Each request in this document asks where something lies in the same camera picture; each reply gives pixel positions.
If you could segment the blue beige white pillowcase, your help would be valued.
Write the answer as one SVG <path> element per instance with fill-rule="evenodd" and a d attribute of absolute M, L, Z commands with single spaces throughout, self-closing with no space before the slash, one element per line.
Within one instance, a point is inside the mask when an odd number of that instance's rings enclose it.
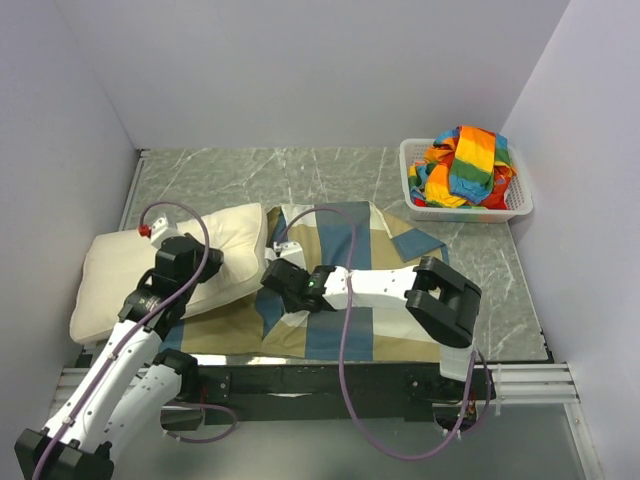
<path fill-rule="evenodd" d="M 306 265 L 350 265 L 355 270 L 413 267 L 424 255 L 448 259 L 445 244 L 370 202 L 281 205 L 265 211 L 266 248 L 273 241 L 298 242 Z M 180 321 L 164 346 L 186 353 L 258 354 L 334 361 L 339 354 L 341 312 L 287 314 L 279 296 L 257 292 Z M 436 362 L 437 343 L 407 312 L 356 308 L 345 357 L 349 361 Z"/>

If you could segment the cream white pillow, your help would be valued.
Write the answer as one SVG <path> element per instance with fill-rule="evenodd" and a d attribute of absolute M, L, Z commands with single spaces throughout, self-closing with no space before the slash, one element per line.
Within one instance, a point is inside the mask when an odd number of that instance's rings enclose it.
<path fill-rule="evenodd" d="M 219 272 L 195 289 L 190 319 L 255 293 L 266 268 L 268 221 L 258 203 L 230 207 L 202 218 L 210 247 L 223 253 Z M 155 263 L 156 249 L 136 231 L 97 236 L 84 260 L 69 334 L 77 344 L 105 340 L 125 297 Z"/>

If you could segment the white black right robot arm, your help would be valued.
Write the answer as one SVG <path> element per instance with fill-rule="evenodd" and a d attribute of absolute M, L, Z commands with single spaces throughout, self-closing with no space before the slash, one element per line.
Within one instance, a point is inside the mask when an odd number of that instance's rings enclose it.
<path fill-rule="evenodd" d="M 345 312 L 338 359 L 345 360 L 354 308 L 382 308 L 411 314 L 439 344 L 439 387 L 460 399 L 474 386 L 474 326 L 481 289 L 443 261 L 424 256 L 417 266 L 392 270 L 350 270 L 321 265 L 308 272 L 278 258 L 262 276 L 289 313 Z"/>

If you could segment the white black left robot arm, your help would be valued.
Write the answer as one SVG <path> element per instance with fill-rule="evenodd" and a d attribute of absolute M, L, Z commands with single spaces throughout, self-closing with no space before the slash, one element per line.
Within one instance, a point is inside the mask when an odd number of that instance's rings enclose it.
<path fill-rule="evenodd" d="M 223 254 L 189 234 L 163 240 L 155 265 L 127 296 L 104 350 L 71 397 L 40 430 L 15 443 L 27 479 L 109 479 L 127 443 L 171 402 L 200 401 L 196 359 L 160 344 Z"/>

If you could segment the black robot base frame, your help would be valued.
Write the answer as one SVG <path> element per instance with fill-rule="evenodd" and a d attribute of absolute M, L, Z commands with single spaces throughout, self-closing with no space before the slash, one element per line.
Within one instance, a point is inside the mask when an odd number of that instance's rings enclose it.
<path fill-rule="evenodd" d="M 469 381 L 457 381 L 442 377 L 435 363 L 348 363 L 343 389 L 335 363 L 204 366 L 174 349 L 158 353 L 153 361 L 176 368 L 183 377 L 174 400 L 177 408 L 160 416 L 170 431 L 228 425 L 233 418 L 242 422 L 346 419 L 344 391 L 359 419 L 432 422 L 440 407 L 451 426 L 453 409 L 464 398 L 475 407 L 480 400 L 496 397 L 492 375 L 482 367 Z"/>

